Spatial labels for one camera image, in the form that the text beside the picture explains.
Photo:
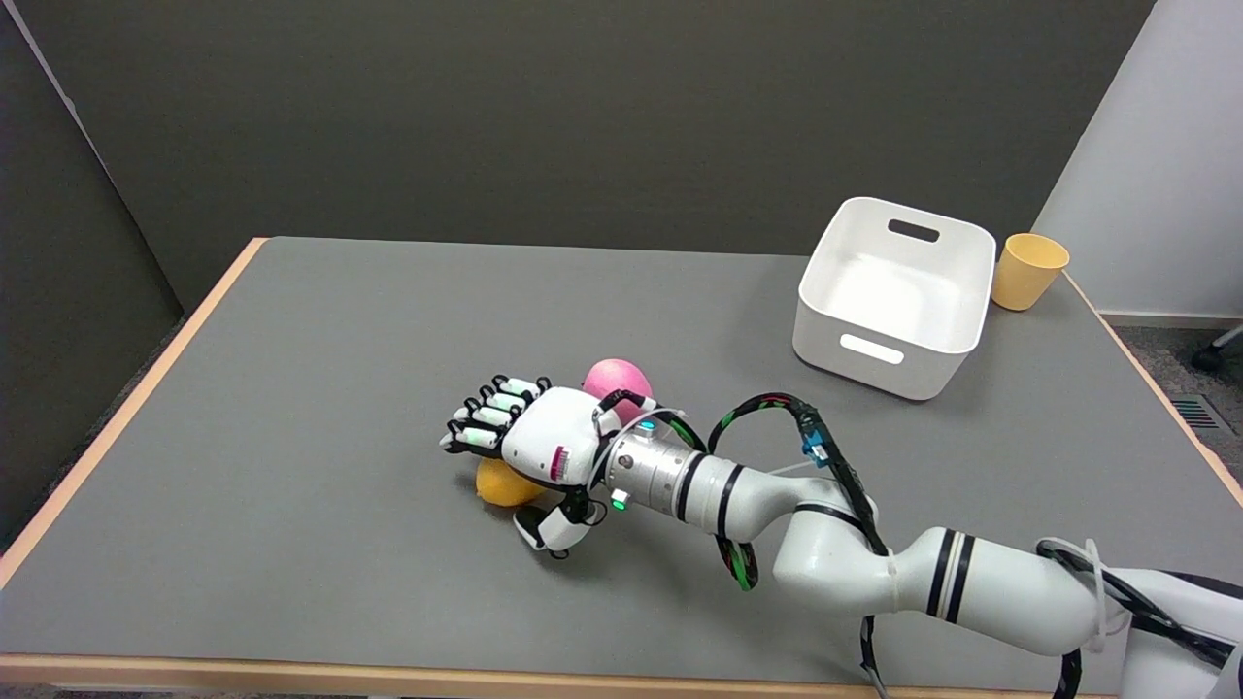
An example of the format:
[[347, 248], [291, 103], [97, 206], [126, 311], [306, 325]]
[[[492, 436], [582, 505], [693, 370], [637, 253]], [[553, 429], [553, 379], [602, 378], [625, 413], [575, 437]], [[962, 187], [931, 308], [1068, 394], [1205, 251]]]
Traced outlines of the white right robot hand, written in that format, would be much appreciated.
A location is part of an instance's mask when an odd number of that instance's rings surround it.
[[520, 506], [512, 521], [530, 549], [563, 557], [598, 522], [595, 514], [604, 512], [590, 491], [602, 481], [604, 451], [622, 434], [622, 403], [643, 412], [661, 408], [624, 388], [595, 398], [546, 377], [493, 376], [454, 410], [439, 447], [449, 454], [492, 456], [526, 483], [562, 494], [549, 509]]

